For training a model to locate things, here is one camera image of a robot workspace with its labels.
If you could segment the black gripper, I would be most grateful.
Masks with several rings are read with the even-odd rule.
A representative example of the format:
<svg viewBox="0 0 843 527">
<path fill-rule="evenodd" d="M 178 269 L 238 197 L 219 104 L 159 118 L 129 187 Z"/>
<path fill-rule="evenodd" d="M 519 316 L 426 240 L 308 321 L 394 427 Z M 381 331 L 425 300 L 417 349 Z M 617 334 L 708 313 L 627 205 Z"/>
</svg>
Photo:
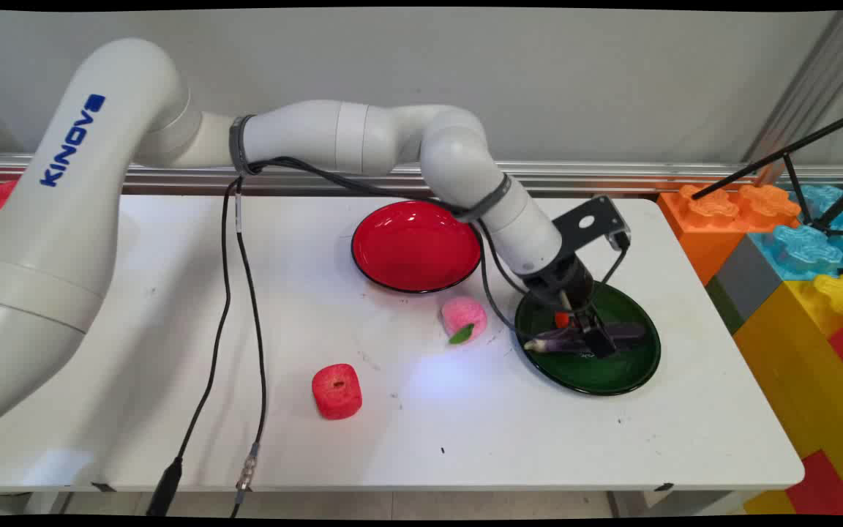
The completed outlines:
<svg viewBox="0 0 843 527">
<path fill-rule="evenodd" d="M 594 279 L 585 264 L 575 255 L 562 257 L 539 270 L 522 274 L 522 283 L 532 300 L 558 311 L 558 330 L 566 337 L 581 337 L 595 358 L 608 358 L 618 352 L 592 306 Z M 574 313 L 582 311 L 581 320 Z"/>
</svg>

